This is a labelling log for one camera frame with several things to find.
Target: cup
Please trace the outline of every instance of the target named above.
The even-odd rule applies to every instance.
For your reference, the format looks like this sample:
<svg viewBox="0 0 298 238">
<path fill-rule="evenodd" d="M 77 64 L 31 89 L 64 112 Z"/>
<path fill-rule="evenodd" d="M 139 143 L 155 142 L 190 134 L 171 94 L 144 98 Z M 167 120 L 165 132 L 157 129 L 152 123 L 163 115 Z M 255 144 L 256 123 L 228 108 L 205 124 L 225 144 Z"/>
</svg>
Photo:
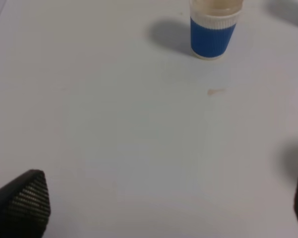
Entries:
<svg viewBox="0 0 298 238">
<path fill-rule="evenodd" d="M 227 49 L 243 0 L 191 0 L 191 49 L 204 60 L 215 60 Z"/>
</svg>

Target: tabletop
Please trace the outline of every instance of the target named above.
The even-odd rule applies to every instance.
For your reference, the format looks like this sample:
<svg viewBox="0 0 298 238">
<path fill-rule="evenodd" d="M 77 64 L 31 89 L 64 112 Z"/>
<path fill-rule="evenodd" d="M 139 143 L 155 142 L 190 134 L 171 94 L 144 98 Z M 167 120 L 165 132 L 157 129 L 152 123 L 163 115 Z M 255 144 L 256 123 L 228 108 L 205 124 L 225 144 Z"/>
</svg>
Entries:
<svg viewBox="0 0 298 238">
<path fill-rule="evenodd" d="M 46 238 L 298 238 L 298 2 L 246 0 L 225 55 L 186 0 L 8 0 L 0 187 L 42 169 Z"/>
</svg>

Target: paper cup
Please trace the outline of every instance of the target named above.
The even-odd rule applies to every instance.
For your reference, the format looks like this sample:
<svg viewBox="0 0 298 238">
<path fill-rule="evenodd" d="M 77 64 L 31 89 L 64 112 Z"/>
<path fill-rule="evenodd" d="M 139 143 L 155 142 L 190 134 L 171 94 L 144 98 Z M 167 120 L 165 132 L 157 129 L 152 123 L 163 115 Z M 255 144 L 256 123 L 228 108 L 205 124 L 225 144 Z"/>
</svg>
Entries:
<svg viewBox="0 0 298 238">
<path fill-rule="evenodd" d="M 215 60 L 227 49 L 241 11 L 227 16 L 212 16 L 191 6 L 191 49 L 195 56 Z"/>
</svg>

